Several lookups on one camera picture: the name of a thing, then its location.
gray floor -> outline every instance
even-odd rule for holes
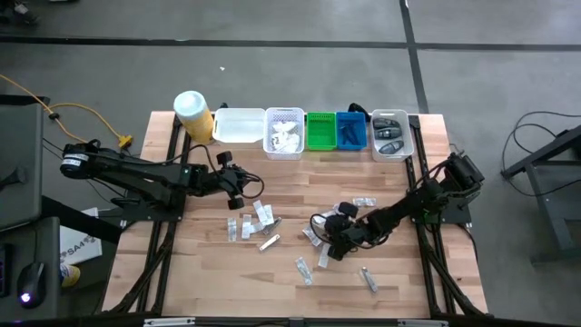
[[[232,40],[405,40],[397,0],[164,0],[32,2],[43,25],[28,35],[85,35]],[[579,43],[581,3],[568,0],[409,0],[419,42]],[[4,32],[14,33],[12,27]],[[226,47],[114,47],[6,45],[0,72],[52,103],[77,102],[98,110],[135,136],[139,152],[153,110],[171,110],[183,90],[239,107],[299,106],[307,111],[368,109],[418,111],[406,50]],[[487,177],[471,205],[487,304],[499,317],[581,324],[581,263],[533,268],[532,254],[553,249],[535,199],[514,192],[499,176],[500,152],[517,118],[535,110],[581,114],[579,53],[420,51],[429,110],[444,114],[454,143]],[[0,84],[0,94],[19,94]],[[63,121],[86,138],[114,147],[114,138],[87,113],[68,110]],[[579,119],[531,118],[558,133]],[[46,138],[70,142],[49,121]],[[550,140],[523,130],[525,146]],[[90,186],[67,180],[45,153],[44,193],[75,208],[109,207]],[[509,147],[507,161],[525,153]],[[517,183],[528,190],[527,181]],[[106,196],[109,191],[99,190]],[[108,255],[87,269],[71,312],[88,312],[103,286]]]

white bottle cap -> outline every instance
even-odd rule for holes
[[[173,110],[181,120],[195,120],[208,110],[208,105],[202,94],[186,91],[175,97]]]

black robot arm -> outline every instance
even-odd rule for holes
[[[241,198],[244,187],[250,182],[261,182],[256,175],[230,164],[230,152],[217,155],[222,167],[217,170],[212,167],[212,171],[206,164],[152,163],[101,148],[97,140],[68,144],[63,158],[61,173],[66,177],[100,180],[138,195],[132,199],[114,199],[122,207],[143,204],[149,208],[172,209],[179,198],[175,196],[177,193],[202,197],[226,192],[230,197],[229,208],[240,209],[244,206]]]
[[[441,170],[445,178],[439,182],[436,177]],[[328,217],[325,232],[331,244],[329,257],[341,260],[355,247],[365,249],[386,242],[399,222],[409,215],[440,214],[450,203],[466,205],[478,195],[484,180],[465,155],[451,154],[431,172],[435,172],[433,177],[418,181],[406,197],[390,207],[376,209],[357,220],[349,218],[355,218],[354,214]]]

butcher block tabletop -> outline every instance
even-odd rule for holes
[[[165,160],[173,117],[173,112],[152,112],[143,142],[143,159]],[[431,168],[448,157],[446,126],[439,114],[421,114],[419,120]],[[250,240],[241,239],[242,215],[252,214],[252,223],[258,222],[252,207],[255,200],[245,200],[244,208],[230,211],[226,193],[189,197],[173,246],[163,315],[429,317],[418,237],[409,218],[386,243],[349,253],[341,262],[330,259],[326,269],[317,266],[320,247],[314,247],[302,232],[312,214],[327,212],[335,203],[373,197],[378,207],[383,207],[403,198],[408,188],[404,163],[376,163],[369,147],[361,152],[305,151],[299,161],[270,161],[261,148],[230,149],[218,144],[208,147],[215,164],[216,154],[230,150],[235,164],[264,180],[266,187],[259,200],[263,205],[271,204],[274,216],[282,218],[270,235],[277,233],[281,239],[264,253],[258,247],[270,236],[253,233]],[[203,149],[189,154],[191,164],[207,161]],[[251,183],[244,192],[254,194],[259,189],[259,185]],[[228,218],[237,220],[235,243],[228,242]],[[152,226],[149,222],[136,223],[122,234],[104,310],[113,308],[143,271]],[[471,241],[456,225],[442,225],[441,232],[450,274],[485,312],[487,306]],[[311,286],[305,285],[297,270],[295,261],[300,257],[312,272]],[[375,279],[377,293],[369,290],[359,274],[362,267],[367,267]],[[433,273],[438,303],[444,311],[441,282]],[[149,305],[153,303],[158,276],[153,276]]]

white plastic bin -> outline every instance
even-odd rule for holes
[[[305,148],[305,112],[300,108],[268,108],[264,117],[264,139],[262,149],[271,160],[300,160]],[[290,133],[300,137],[299,148],[294,153],[277,152],[271,143],[272,134],[275,133],[272,126],[277,122],[294,122],[297,125]]]
[[[401,136],[391,140],[376,140],[373,130],[373,119],[388,118],[395,120],[401,127]],[[414,154],[414,142],[411,137],[411,130],[409,129],[408,113],[399,109],[376,109],[371,113],[371,124],[369,124],[370,134],[372,138],[371,155],[373,160],[377,162],[402,162],[409,156]],[[393,141],[403,141],[403,148],[394,154],[380,154],[379,149]]]
[[[264,134],[262,108],[221,108],[214,115],[212,137],[221,144],[260,148]]]

